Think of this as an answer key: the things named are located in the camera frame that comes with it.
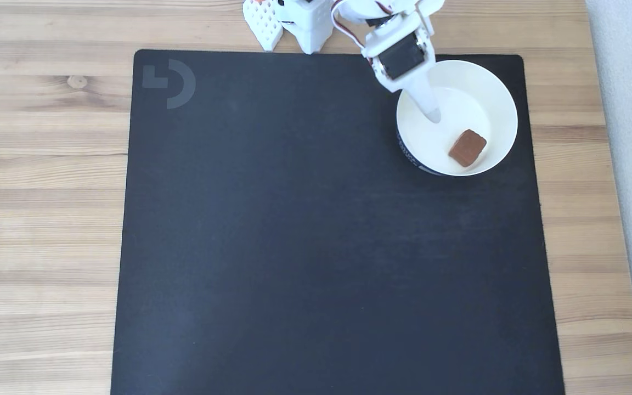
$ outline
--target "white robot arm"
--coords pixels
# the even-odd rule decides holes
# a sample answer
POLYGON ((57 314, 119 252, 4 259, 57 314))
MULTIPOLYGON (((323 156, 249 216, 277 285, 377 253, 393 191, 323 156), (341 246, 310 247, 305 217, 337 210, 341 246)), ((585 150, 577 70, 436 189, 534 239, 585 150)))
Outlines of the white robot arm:
POLYGON ((248 25, 265 50, 273 50, 283 29, 296 36, 304 53, 321 50, 333 27, 358 45, 377 80, 390 92, 411 95, 432 122, 441 111, 428 82, 436 63, 431 43, 432 13, 444 0, 246 0, 243 12, 248 25), (374 29, 362 43, 338 16, 374 29))

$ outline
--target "mouse pad logo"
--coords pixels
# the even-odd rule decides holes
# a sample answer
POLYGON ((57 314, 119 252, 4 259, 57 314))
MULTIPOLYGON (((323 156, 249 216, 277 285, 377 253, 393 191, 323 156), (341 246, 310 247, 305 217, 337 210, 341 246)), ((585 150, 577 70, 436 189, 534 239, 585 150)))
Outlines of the mouse pad logo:
MULTIPOLYGON (((179 60, 169 59, 167 68, 179 74, 183 82, 180 93, 167 99, 167 109, 171 110, 185 105, 193 97, 196 90, 196 78, 189 66, 179 60)), ((155 66, 143 66, 143 88, 165 89, 167 88, 167 82, 167 77, 155 77, 155 66)))

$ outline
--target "chocolate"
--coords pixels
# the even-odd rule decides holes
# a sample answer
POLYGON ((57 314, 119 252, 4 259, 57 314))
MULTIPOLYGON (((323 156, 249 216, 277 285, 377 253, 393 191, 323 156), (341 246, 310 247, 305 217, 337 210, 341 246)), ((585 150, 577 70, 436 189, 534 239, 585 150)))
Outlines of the chocolate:
POLYGON ((467 129, 457 138, 448 155, 462 167, 469 167, 477 160, 485 146, 487 141, 484 137, 467 129))

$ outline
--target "wood grain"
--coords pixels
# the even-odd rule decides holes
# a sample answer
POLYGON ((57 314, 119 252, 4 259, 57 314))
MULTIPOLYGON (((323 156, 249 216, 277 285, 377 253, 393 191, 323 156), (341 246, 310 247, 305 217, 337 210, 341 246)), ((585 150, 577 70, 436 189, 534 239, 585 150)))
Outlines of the wood grain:
MULTIPOLYGON (((567 393, 632 394, 632 288, 584 2, 448 0, 433 22, 439 53, 524 57, 567 393)), ((140 48, 260 50, 239 0, 0 0, 0 394, 108 393, 140 48)), ((325 50, 356 52, 342 35, 325 50)))

